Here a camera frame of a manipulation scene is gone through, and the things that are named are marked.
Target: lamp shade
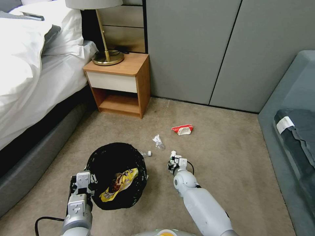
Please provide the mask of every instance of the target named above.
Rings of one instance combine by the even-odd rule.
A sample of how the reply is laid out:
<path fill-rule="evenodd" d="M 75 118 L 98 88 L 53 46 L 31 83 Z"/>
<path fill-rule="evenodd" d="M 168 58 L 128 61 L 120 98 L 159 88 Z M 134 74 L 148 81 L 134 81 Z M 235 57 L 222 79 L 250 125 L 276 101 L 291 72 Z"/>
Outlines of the lamp shade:
<path fill-rule="evenodd" d="M 101 9 L 122 5 L 122 0 L 66 0 L 66 6 L 73 9 Z"/>

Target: yellow snack wrapper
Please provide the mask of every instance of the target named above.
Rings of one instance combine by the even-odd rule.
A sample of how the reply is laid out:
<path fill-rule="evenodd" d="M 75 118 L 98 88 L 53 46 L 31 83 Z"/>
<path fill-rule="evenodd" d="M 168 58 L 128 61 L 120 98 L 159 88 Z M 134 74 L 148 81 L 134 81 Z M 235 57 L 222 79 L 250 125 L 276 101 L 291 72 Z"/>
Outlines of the yellow snack wrapper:
<path fill-rule="evenodd" d="M 102 202 L 112 201 L 119 192 L 127 189 L 131 185 L 134 178 L 136 178 L 137 176 L 137 168 L 126 170 L 123 173 L 116 174 L 110 186 L 99 196 Z"/>

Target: gray wardrobe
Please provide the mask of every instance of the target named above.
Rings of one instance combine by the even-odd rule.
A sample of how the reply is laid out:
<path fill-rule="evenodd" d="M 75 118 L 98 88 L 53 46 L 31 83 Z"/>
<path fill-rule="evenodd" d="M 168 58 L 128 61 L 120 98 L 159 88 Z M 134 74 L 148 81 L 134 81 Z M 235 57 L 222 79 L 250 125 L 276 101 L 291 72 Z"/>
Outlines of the gray wardrobe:
<path fill-rule="evenodd" d="M 315 49 L 314 0 L 146 0 L 152 94 L 260 112 Z"/>

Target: red snack wrapper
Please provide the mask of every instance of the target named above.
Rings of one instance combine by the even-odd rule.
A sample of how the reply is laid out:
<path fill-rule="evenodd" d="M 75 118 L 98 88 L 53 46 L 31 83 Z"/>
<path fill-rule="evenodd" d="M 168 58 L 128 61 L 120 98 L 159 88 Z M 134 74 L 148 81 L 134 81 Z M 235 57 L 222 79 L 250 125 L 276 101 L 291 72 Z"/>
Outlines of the red snack wrapper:
<path fill-rule="evenodd" d="M 183 134 L 190 134 L 193 128 L 194 128 L 193 125 L 188 124 L 188 125 L 181 125 L 181 126 L 173 127 L 171 130 L 173 130 L 178 135 L 183 135 Z"/>

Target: beige carpet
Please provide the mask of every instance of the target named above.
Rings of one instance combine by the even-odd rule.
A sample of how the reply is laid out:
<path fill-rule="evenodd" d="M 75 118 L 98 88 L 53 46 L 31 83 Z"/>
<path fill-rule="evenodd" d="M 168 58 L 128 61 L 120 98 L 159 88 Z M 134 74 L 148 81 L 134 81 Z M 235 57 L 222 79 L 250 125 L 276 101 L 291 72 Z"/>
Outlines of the beige carpet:
<path fill-rule="evenodd" d="M 191 135 L 171 131 L 189 123 L 195 126 Z M 163 151 L 152 141 L 156 134 Z M 257 115 L 156 98 L 142 120 L 97 111 L 87 115 L 35 187 L 0 219 L 0 235 L 34 235 L 37 218 L 64 217 L 70 177 L 83 170 L 94 150 L 112 142 L 152 150 L 153 156 L 145 159 L 149 179 L 130 209 L 94 206 L 94 236 L 130 236 L 166 227 L 201 235 L 166 169 L 172 150 L 193 163 L 198 182 L 228 212 L 240 236 L 295 235 Z M 40 222 L 40 235 L 57 236 L 61 225 Z"/>

